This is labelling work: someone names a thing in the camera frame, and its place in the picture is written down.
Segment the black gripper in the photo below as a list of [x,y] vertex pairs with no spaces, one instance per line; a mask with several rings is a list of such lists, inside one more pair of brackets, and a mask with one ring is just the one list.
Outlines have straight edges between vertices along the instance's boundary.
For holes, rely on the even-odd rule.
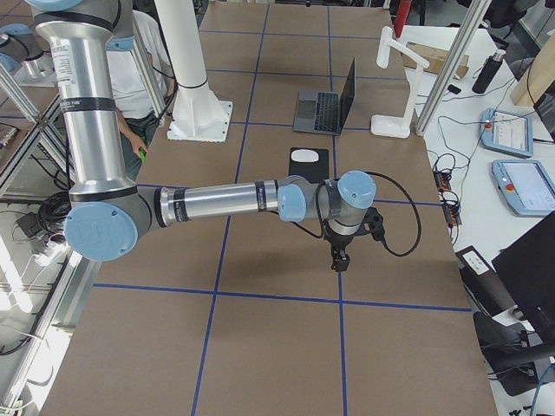
[[324,240],[330,243],[332,255],[331,268],[334,271],[345,272],[350,263],[346,254],[346,247],[352,242],[355,235],[361,230],[361,224],[344,225],[336,220],[326,221],[324,224]]

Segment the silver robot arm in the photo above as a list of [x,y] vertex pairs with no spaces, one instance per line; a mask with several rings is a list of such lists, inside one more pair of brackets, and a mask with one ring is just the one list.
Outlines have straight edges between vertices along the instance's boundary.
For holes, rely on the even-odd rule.
[[1,64],[26,87],[55,87],[56,72],[51,56],[44,52],[24,24],[1,28]]
[[335,271],[347,269],[346,248],[354,237],[383,237],[382,216],[373,207],[375,181],[366,172],[319,184],[289,177],[204,188],[136,185],[124,166],[107,59],[110,43],[133,46],[132,4],[34,1],[30,7],[50,46],[75,164],[64,234],[84,257],[111,261],[151,230],[249,212],[276,212],[290,223],[316,219]]

